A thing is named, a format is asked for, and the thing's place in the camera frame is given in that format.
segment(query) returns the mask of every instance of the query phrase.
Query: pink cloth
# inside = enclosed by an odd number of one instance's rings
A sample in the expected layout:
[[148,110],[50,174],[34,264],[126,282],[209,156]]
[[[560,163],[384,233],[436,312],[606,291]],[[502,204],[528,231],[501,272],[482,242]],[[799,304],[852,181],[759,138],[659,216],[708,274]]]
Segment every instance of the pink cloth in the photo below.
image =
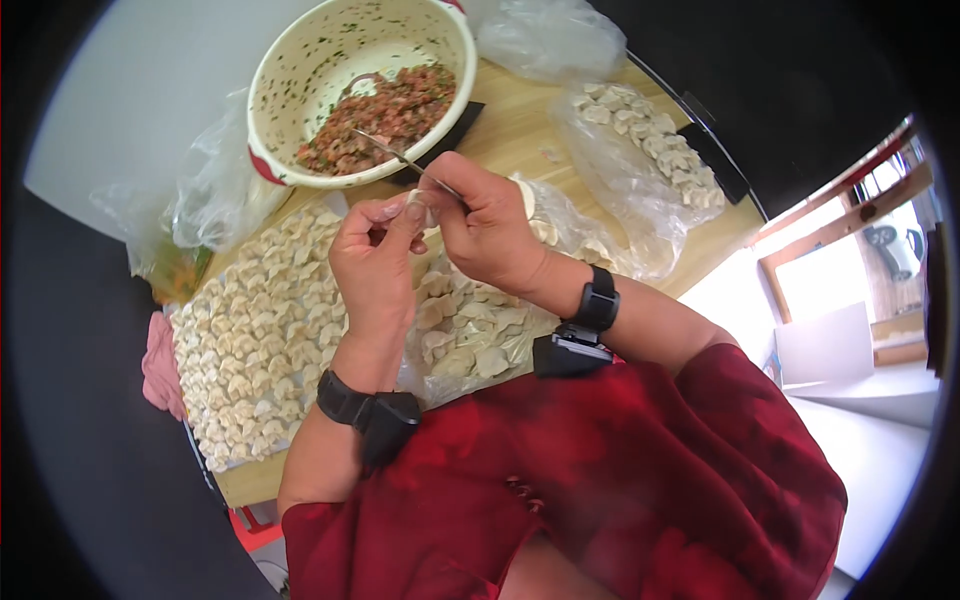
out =
[[186,418],[180,374],[174,358],[174,328],[163,313],[150,317],[147,333],[147,353],[140,363],[143,370],[143,396],[161,411],[170,411],[176,420]]

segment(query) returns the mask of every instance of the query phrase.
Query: wrist-mounted camera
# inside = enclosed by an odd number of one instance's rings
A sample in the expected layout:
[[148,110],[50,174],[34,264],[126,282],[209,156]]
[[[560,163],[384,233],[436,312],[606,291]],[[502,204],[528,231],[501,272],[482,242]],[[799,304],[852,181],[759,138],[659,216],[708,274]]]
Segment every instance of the wrist-mounted camera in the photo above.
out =
[[332,420],[363,436],[361,459],[369,468],[390,464],[420,425],[420,406],[405,392],[355,392],[330,369],[317,386],[317,405]]
[[537,377],[576,377],[613,363],[613,353],[600,343],[620,308],[613,276],[590,265],[593,282],[584,285],[580,308],[550,335],[534,340],[534,374]]

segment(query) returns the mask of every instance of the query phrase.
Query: hand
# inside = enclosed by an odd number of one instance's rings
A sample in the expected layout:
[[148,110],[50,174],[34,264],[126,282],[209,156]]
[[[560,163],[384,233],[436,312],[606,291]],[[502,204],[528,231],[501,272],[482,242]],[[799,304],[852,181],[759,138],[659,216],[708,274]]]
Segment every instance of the hand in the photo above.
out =
[[530,230],[516,183],[454,152],[437,157],[426,172],[459,192],[471,210],[464,215],[449,192],[420,178],[418,199],[437,215],[450,260],[469,277],[523,296],[546,262],[547,250]]
[[404,193],[357,203],[330,246],[330,269],[349,315],[331,368],[358,392],[393,389],[414,318],[407,253],[426,252],[421,239],[426,206],[406,199]]

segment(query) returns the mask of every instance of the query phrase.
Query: bowl rim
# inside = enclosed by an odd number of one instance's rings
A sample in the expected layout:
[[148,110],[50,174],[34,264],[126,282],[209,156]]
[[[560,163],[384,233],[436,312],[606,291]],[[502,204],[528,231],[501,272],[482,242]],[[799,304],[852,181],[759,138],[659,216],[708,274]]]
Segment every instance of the bowl rim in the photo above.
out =
[[[359,173],[353,173],[351,175],[326,176],[305,175],[303,173],[298,173],[277,160],[273,156],[273,153],[267,151],[266,146],[260,139],[253,122],[252,107],[254,106],[255,100],[256,82],[259,80],[260,74],[267,64],[267,58],[273,54],[277,45],[284,38],[286,38],[287,35],[290,34],[290,32],[293,31],[303,20],[309,18],[320,9],[329,8],[330,5],[340,2],[354,1],[356,0],[326,0],[326,2],[322,2],[321,4],[318,4],[314,8],[302,14],[297,18],[297,20],[284,29],[283,33],[281,33],[274,40],[274,43],[270,45],[270,48],[263,55],[263,59],[260,60],[260,63],[256,67],[256,71],[253,73],[253,80],[247,96],[248,145],[254,168],[257,170],[258,174],[266,180],[279,183],[281,185],[305,185],[318,189],[343,189],[381,180],[392,175],[393,173],[396,173],[405,166],[398,159],[391,158],[387,162],[378,164],[371,169],[367,169],[366,171],[361,171]],[[463,115],[464,110],[467,108],[470,94],[473,92],[473,84],[476,80],[477,71],[476,45],[473,42],[473,34],[470,32],[467,24],[467,17],[459,3],[457,3],[455,0],[424,1],[437,5],[449,15],[450,20],[456,26],[457,30],[460,32],[461,38],[464,41],[466,55],[464,57],[465,65],[463,81],[457,88],[457,93],[454,95],[453,102],[450,103],[450,107],[446,110],[446,114],[441,117],[440,121],[433,127],[433,129],[427,132],[427,134],[416,144],[414,144],[410,150],[404,153],[404,157],[411,162],[425,155],[430,148],[435,146],[444,137],[444,135],[446,135],[453,128],[453,126],[457,123],[457,120],[460,119],[461,115]],[[263,165],[257,165],[258,160],[262,161]],[[261,167],[266,167],[269,173],[263,173]]]

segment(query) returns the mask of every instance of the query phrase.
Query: person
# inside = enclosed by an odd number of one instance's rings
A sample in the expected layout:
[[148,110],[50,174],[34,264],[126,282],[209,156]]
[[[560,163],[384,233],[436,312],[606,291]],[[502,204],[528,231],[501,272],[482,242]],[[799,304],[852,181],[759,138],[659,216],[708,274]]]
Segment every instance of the person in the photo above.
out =
[[[330,249],[350,322],[330,369],[357,392],[394,390],[428,208],[464,274],[562,319],[592,280],[534,238],[514,182],[454,153],[426,171],[470,212],[422,178],[409,204],[354,206]],[[729,333],[614,282],[602,342],[625,362],[428,411],[386,467],[314,407],[277,498],[291,597],[815,597],[847,506],[823,452]]]

